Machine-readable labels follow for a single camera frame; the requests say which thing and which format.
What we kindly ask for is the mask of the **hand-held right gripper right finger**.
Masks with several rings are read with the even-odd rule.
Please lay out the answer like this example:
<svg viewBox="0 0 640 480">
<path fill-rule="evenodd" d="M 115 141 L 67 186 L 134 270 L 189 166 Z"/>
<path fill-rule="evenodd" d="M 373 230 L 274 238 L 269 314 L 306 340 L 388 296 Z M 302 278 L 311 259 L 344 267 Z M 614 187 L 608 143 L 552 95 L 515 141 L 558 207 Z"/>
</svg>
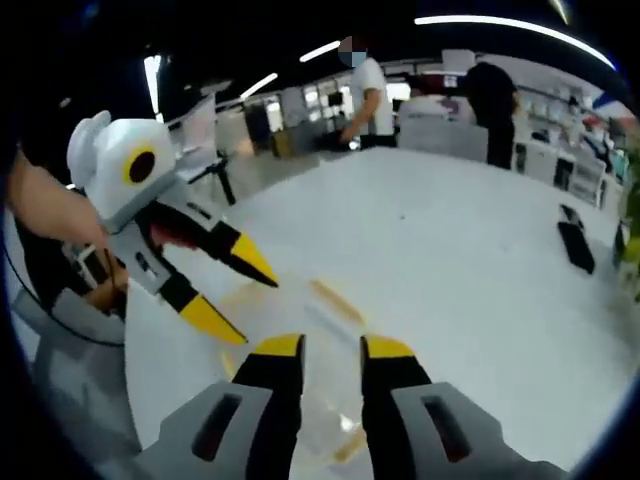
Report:
<svg viewBox="0 0 640 480">
<path fill-rule="evenodd" d="M 500 422 L 447 382 L 433 382 L 404 343 L 360 339 L 362 424 L 377 479 L 563 479 L 504 440 Z"/>
</svg>

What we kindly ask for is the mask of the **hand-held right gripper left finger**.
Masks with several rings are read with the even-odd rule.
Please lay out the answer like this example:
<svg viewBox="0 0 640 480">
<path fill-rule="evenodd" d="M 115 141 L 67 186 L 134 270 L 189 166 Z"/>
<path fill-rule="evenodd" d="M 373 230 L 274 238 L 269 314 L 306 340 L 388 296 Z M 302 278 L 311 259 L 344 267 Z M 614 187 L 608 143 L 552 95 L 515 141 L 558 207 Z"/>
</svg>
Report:
<svg viewBox="0 0 640 480">
<path fill-rule="evenodd" d="M 305 336 L 262 341 L 232 381 L 170 414 L 139 455 L 144 479 L 287 479 L 301 426 Z"/>
</svg>

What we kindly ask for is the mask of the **person's left hand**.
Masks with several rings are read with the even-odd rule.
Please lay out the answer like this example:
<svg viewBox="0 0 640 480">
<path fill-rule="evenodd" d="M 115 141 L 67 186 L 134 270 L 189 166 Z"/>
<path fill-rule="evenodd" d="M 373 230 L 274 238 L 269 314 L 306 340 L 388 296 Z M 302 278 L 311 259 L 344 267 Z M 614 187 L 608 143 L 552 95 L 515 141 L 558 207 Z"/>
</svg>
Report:
<svg viewBox="0 0 640 480">
<path fill-rule="evenodd" d="M 126 299 L 128 273 L 107 248 L 107 235 L 90 202 L 78 193 L 60 188 L 55 192 L 52 227 L 49 235 L 76 245 L 95 247 L 98 260 L 109 278 L 84 295 L 85 300 L 104 313 L 112 313 Z"/>
</svg>

